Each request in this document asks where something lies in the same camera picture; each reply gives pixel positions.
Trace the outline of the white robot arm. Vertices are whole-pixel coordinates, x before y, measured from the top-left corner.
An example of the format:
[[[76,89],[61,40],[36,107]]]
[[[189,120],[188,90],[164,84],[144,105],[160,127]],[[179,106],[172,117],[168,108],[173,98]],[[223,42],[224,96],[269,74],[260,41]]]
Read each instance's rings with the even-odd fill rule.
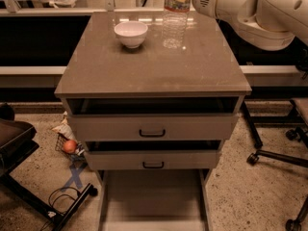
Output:
[[[241,39],[258,48],[277,51],[294,39],[308,44],[308,0],[191,1],[198,13],[228,23]]]

